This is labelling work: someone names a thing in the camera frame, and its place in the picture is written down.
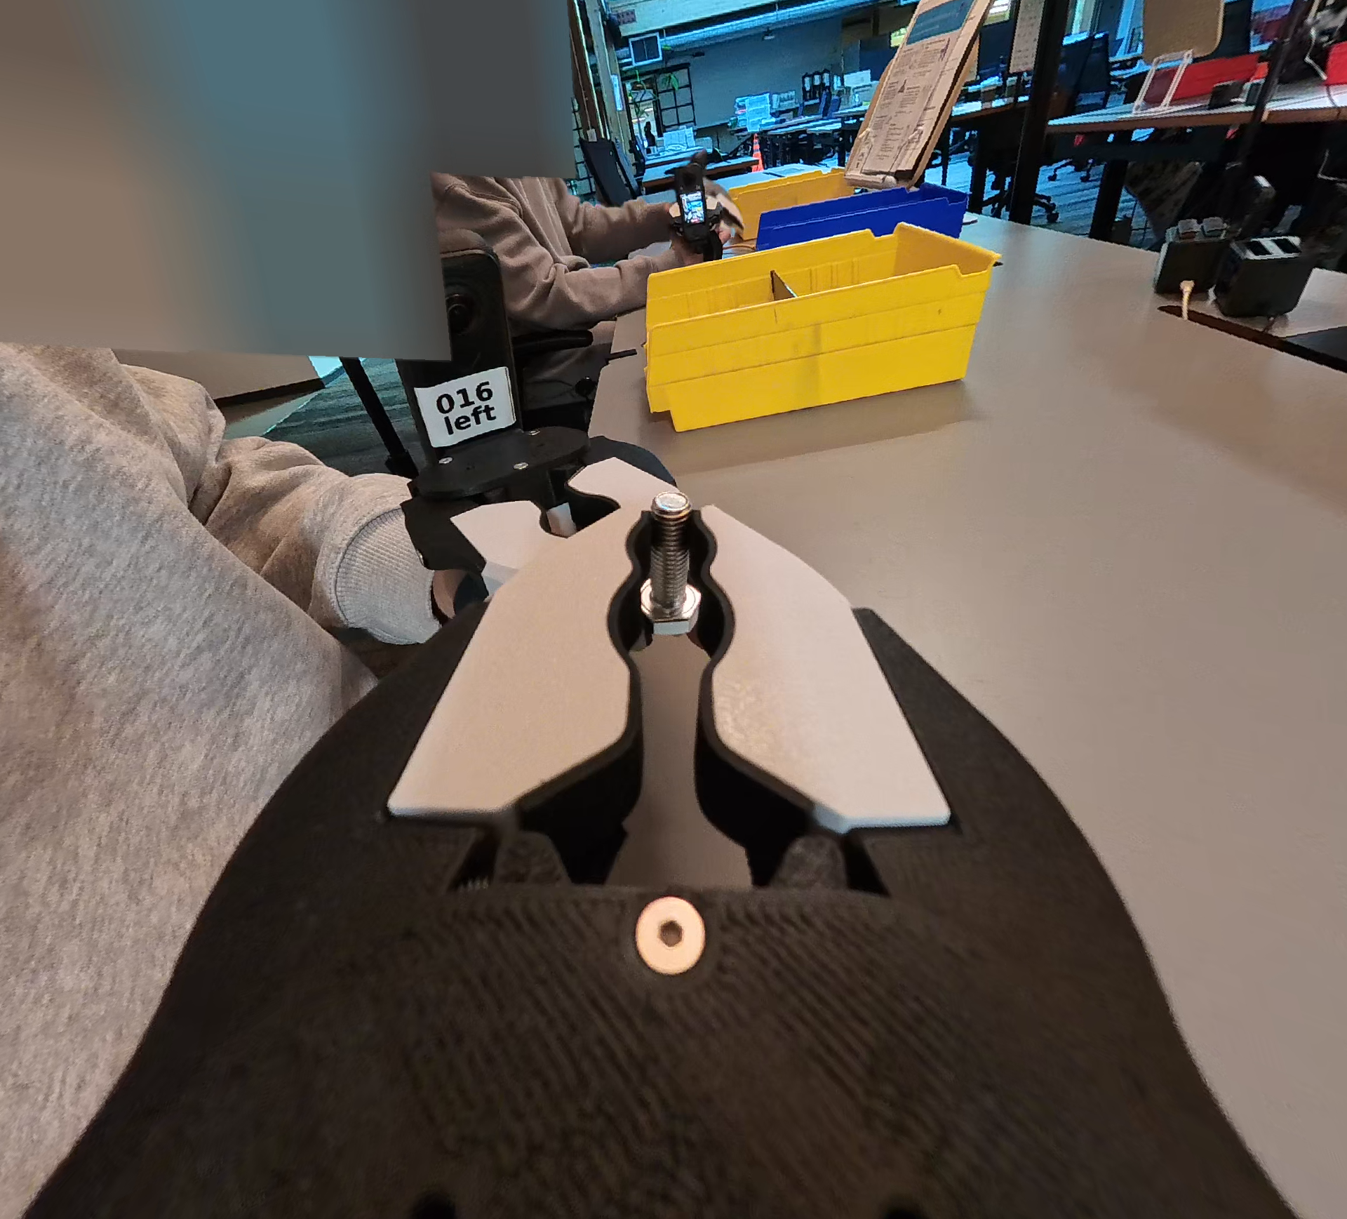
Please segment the blue plastic bin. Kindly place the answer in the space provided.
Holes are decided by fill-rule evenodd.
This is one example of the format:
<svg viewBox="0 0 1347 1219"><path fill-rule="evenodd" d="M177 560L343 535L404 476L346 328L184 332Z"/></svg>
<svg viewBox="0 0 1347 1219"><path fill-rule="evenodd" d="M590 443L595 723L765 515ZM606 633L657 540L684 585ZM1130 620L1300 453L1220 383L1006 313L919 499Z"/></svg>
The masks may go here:
<svg viewBox="0 0 1347 1219"><path fill-rule="evenodd" d="M867 189L768 210L759 219L755 249L856 231L887 235L900 224L960 237L967 212L969 193L949 185L924 182L915 188Z"/></svg>

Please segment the wooden document stand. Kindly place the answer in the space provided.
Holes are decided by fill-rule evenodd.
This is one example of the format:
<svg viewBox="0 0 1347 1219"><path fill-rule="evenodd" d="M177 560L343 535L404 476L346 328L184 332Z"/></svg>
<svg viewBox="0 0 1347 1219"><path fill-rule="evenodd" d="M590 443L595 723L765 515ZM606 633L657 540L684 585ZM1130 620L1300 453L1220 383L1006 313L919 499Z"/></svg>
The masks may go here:
<svg viewBox="0 0 1347 1219"><path fill-rule="evenodd" d="M846 181L858 188L921 182L956 105L994 0L919 0L851 148Z"/></svg>

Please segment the grey desk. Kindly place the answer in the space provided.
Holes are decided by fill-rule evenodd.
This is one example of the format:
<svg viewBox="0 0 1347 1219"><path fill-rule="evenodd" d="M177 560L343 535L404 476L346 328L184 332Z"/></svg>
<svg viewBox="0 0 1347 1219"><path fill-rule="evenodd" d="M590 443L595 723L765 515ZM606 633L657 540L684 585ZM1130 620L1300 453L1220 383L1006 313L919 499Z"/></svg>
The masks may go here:
<svg viewBox="0 0 1347 1219"><path fill-rule="evenodd" d="M1159 308L1137 248L980 217L967 377L601 435L876 609L1044 775L1234 1124L1345 1216L1345 374Z"/></svg>

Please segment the yellow plastic bin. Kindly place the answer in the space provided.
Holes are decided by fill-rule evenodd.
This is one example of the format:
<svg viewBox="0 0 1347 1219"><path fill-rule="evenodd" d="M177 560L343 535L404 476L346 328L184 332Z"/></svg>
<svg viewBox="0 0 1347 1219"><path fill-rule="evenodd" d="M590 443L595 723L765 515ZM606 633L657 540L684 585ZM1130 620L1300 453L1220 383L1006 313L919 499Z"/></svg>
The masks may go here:
<svg viewBox="0 0 1347 1219"><path fill-rule="evenodd" d="M841 167L810 167L787 175L771 174L754 182L729 185L743 227L740 238L754 241L768 212L849 196L852 185Z"/></svg>

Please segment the small wooden board stand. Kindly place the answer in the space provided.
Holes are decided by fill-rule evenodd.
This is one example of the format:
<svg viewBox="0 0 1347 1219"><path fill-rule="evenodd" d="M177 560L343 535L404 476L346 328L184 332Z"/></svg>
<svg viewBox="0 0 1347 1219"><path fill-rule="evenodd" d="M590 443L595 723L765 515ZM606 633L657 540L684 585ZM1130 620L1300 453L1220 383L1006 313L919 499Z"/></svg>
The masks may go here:
<svg viewBox="0 0 1347 1219"><path fill-rule="evenodd" d="M1224 32L1225 0L1144 0L1142 82L1133 102L1141 115L1171 106L1190 65L1213 53Z"/></svg>

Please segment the person's torso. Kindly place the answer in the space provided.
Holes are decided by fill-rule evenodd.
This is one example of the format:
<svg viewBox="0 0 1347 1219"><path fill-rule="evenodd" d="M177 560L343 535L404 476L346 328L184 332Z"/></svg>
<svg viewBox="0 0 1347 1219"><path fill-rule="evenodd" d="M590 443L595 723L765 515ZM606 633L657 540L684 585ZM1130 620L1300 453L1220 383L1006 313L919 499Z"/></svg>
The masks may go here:
<svg viewBox="0 0 1347 1219"><path fill-rule="evenodd" d="M21 1216L281 780L374 676L191 509L225 421L107 349L3 344L2 1192Z"/></svg>

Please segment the yellow bin with divider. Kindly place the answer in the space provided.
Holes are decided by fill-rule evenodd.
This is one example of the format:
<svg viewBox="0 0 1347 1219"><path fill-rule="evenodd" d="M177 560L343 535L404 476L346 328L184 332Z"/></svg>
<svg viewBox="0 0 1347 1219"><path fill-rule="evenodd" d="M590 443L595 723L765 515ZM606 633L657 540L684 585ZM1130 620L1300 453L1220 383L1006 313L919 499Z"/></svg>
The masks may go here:
<svg viewBox="0 0 1347 1219"><path fill-rule="evenodd" d="M914 224L649 282L649 408L678 432L963 380L1001 254Z"/></svg>

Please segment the wooden top background desk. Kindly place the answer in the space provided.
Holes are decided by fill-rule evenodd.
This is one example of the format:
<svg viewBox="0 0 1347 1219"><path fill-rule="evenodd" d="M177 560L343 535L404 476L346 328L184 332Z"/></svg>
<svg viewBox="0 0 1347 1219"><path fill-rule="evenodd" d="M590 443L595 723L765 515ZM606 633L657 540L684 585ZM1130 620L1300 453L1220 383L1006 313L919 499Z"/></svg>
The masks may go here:
<svg viewBox="0 0 1347 1219"><path fill-rule="evenodd" d="M1345 141L1346 85L1290 82L1265 102L1211 108L1207 99L1147 108L1128 105L1064 116L1048 132L1067 143L1071 160L1102 164L1088 235L1110 240L1131 167L1225 165L1246 160L1281 189L1302 188L1318 172L1331 143Z"/></svg>

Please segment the black battery charger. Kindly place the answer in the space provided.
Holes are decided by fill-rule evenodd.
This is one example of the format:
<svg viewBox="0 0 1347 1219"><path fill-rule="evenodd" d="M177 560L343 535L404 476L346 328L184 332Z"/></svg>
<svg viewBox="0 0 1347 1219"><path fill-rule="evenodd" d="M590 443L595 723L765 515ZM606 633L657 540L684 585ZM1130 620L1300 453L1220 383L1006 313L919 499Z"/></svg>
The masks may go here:
<svg viewBox="0 0 1347 1219"><path fill-rule="evenodd" d="M1231 249L1229 223L1225 217L1182 217L1165 233L1158 252L1154 292L1176 296L1187 282L1197 293L1208 292L1217 280L1224 258Z"/></svg>
<svg viewBox="0 0 1347 1219"><path fill-rule="evenodd" d="M1251 318L1294 310L1315 266L1301 242L1294 234L1235 240L1214 285L1221 313L1228 318Z"/></svg>

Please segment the steel bolt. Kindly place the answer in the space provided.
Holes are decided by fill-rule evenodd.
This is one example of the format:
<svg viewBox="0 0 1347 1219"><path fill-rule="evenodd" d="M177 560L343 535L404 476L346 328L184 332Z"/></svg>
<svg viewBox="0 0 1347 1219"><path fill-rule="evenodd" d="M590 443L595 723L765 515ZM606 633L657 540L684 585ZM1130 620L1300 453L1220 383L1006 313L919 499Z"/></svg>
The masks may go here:
<svg viewBox="0 0 1347 1219"><path fill-rule="evenodd" d="M664 594L668 596L672 594L672 599L677 599L682 588L689 584L695 585L689 578L692 557L686 536L693 513L692 502L684 491L665 488L656 494L650 504L649 515L653 536L650 537L651 551L649 554L647 578L653 581L653 587L658 595ZM653 637L688 636L698 620L699 610L691 624L653 623L646 617Z"/></svg>

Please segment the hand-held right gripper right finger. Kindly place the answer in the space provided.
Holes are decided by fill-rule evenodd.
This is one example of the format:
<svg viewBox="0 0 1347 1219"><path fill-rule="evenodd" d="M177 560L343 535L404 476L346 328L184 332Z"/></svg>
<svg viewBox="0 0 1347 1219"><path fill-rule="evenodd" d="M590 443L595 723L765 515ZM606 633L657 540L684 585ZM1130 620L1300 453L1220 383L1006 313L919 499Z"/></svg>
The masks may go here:
<svg viewBox="0 0 1347 1219"><path fill-rule="evenodd" d="M710 748L835 835L947 825L952 807L846 596L720 506L701 522Z"/></svg>

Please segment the black desk post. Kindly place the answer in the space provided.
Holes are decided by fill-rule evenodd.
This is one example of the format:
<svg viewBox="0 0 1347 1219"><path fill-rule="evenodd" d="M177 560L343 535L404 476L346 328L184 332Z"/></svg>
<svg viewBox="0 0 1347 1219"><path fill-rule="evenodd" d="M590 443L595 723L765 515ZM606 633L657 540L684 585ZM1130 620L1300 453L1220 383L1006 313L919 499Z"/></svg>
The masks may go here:
<svg viewBox="0 0 1347 1219"><path fill-rule="evenodd" d="M1011 220L1020 224L1029 224L1034 216L1037 179L1043 165L1050 106L1058 78L1060 58L1063 57L1068 12L1070 0L1044 0L1029 91L1030 98L1025 108L1009 203Z"/></svg>

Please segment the red plastic bin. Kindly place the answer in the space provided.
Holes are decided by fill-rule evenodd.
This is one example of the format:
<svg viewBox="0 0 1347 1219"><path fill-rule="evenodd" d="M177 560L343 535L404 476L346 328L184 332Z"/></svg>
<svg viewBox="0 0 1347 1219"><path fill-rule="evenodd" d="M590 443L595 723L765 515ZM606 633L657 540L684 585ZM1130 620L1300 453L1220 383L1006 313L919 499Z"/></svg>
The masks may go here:
<svg viewBox="0 0 1347 1219"><path fill-rule="evenodd" d="M1183 102L1206 102L1217 88L1234 84L1235 96L1252 81L1265 80L1270 64L1262 54L1246 53L1192 63L1159 64L1144 74L1135 105L1169 108Z"/></svg>

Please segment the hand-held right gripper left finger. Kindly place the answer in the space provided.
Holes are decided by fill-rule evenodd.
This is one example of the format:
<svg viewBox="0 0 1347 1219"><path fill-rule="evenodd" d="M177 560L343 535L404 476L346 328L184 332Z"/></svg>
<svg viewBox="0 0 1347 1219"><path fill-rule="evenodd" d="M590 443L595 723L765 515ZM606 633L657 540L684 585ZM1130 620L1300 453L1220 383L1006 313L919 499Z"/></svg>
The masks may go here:
<svg viewBox="0 0 1347 1219"><path fill-rule="evenodd" d="M392 815L503 820L632 744L636 675L612 613L640 521L611 512L497 589L388 799Z"/></svg>

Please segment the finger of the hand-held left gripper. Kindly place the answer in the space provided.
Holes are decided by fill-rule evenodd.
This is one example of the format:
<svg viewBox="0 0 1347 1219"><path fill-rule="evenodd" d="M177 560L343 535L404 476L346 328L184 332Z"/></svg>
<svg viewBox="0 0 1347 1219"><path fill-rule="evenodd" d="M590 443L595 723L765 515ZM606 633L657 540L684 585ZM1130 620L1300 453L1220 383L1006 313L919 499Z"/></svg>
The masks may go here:
<svg viewBox="0 0 1347 1219"><path fill-rule="evenodd" d="M546 528L555 536L573 536L618 506L647 509L657 494L677 488L658 456L619 439L590 439L550 477L557 501L546 506Z"/></svg>
<svg viewBox="0 0 1347 1219"><path fill-rule="evenodd" d="M564 542L550 530L548 513L529 501L476 505L458 513L452 522L482 557L480 564L462 568L477 574L515 574Z"/></svg>

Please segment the person's left forearm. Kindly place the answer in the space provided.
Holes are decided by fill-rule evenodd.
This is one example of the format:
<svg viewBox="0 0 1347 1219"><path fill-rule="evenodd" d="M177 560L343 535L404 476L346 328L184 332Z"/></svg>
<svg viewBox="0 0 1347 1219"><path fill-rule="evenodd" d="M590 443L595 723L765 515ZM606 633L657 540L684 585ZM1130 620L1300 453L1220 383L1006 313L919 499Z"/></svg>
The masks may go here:
<svg viewBox="0 0 1347 1219"><path fill-rule="evenodd" d="M221 440L188 492L211 535L323 629L416 644L441 626L406 522L407 478L350 474L298 445L244 436Z"/></svg>

